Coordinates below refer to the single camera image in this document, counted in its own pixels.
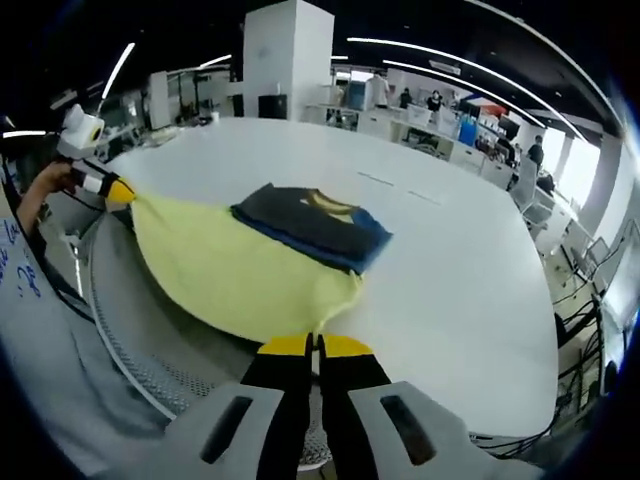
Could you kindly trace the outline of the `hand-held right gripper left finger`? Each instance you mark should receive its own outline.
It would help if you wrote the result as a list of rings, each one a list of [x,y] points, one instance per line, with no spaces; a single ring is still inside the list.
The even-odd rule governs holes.
[[[216,387],[174,422],[151,479],[293,479],[310,422],[313,335],[264,344],[242,380]]]

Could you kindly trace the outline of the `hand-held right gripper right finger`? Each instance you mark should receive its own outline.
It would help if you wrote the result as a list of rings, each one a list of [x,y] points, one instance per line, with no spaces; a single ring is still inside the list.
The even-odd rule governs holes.
[[[321,335],[323,426],[340,479],[464,479],[462,422],[408,382],[393,383],[367,345]]]

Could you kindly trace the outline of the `person's left hand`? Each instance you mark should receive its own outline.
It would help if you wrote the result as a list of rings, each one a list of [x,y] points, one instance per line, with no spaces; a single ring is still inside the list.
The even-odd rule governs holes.
[[[45,199],[52,193],[65,191],[74,194],[76,184],[71,174],[72,167],[64,162],[52,162],[33,180],[29,191]]]

